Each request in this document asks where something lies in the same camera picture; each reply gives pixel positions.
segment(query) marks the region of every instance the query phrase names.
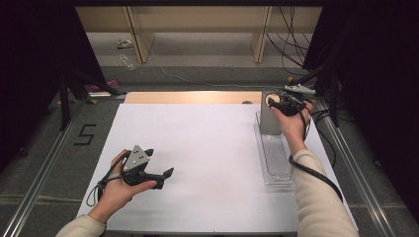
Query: clear plastic box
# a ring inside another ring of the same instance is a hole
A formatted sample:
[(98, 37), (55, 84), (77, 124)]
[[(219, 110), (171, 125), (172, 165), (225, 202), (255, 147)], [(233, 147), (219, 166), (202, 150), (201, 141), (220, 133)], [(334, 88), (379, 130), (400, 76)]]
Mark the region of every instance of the clear plastic box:
[(260, 132), (261, 113), (256, 113), (255, 135), (266, 185), (292, 188), (290, 149), (283, 135), (268, 135)]

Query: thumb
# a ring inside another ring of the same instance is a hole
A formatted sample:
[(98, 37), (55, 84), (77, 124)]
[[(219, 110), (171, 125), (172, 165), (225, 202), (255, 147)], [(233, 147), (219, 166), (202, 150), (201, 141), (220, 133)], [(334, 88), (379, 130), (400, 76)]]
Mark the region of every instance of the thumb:
[(133, 190), (134, 194), (137, 195), (139, 193), (142, 193), (144, 191), (147, 191), (147, 190), (153, 188), (156, 185), (157, 185), (157, 182), (155, 182), (155, 181), (147, 181), (147, 182), (141, 183), (139, 185), (132, 186), (132, 190)]
[(275, 107), (271, 107), (271, 112), (278, 117), (278, 119), (282, 119), (285, 115)]

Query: metal rail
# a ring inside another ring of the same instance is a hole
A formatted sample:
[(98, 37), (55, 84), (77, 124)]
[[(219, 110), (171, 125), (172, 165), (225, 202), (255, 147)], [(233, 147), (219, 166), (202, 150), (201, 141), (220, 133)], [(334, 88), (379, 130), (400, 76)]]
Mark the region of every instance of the metal rail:
[(75, 108), (73, 109), (73, 116), (68, 123), (68, 126), (65, 130), (62, 130), (58, 137), (55, 139), (54, 144), (52, 145), (51, 149), (49, 150), (48, 155), (46, 156), (45, 161), (43, 162), (40, 170), (38, 171), (37, 176), (35, 177), (34, 181), (31, 184), (31, 187), (25, 194), (21, 204), (19, 205), (18, 209), (12, 216), (9, 221), (9, 224), (6, 228), (5, 233), (3, 236), (5, 237), (12, 237), (12, 236), (19, 236), (22, 228), (25, 225), (34, 205), (37, 200), (38, 195), (40, 194), (47, 177), (52, 170), (55, 161), (58, 158), (59, 153), (61, 152), (63, 146), (65, 145), (65, 141), (67, 140), (68, 134), (72, 129), (72, 125), (77, 118), (77, 115), (81, 111), (85, 104), (85, 101), (78, 101), (75, 104)]
[[(320, 110), (327, 110), (327, 106), (324, 101), (319, 100), (318, 106)], [(363, 172), (358, 165), (357, 160), (351, 152), (348, 144), (346, 143), (345, 138), (343, 137), (339, 127), (335, 127), (330, 118), (326, 118), (326, 125), (329, 128), (329, 131), (333, 137), (333, 140), (338, 147), (342, 158), (349, 170), (349, 173), (354, 180), (355, 185), (363, 199), (367, 210), (369, 211), (371, 218), (374, 224), (377, 227), (377, 231), (380, 236), (396, 236), (393, 227), (389, 223), (388, 217), (385, 214), (385, 211), (379, 204), (376, 196), (374, 195), (373, 190), (367, 182), (367, 179), (363, 175)]]

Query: beige sleeve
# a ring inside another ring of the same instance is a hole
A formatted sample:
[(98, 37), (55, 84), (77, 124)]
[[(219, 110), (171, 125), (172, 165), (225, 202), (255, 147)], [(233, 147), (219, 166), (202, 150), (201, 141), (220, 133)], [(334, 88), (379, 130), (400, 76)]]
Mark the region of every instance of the beige sleeve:
[(83, 236), (83, 237), (97, 237), (105, 231), (106, 225), (88, 215), (80, 215), (56, 234), (56, 237), (66, 236)]
[[(300, 150), (293, 159), (326, 176), (320, 161), (309, 150)], [(298, 206), (298, 236), (359, 236), (347, 210), (335, 191), (323, 181), (292, 168)]]

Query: white table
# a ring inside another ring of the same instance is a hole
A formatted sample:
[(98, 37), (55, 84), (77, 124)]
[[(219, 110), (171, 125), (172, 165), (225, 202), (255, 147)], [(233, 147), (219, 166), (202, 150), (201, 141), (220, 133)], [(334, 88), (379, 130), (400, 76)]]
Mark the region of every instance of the white table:
[[(266, 186), (254, 131), (260, 105), (122, 104), (115, 117), (85, 201), (122, 149), (154, 149), (146, 172), (174, 167), (163, 190), (132, 199), (108, 230), (171, 234), (296, 232), (293, 191)], [(338, 184), (312, 125), (308, 148)]]

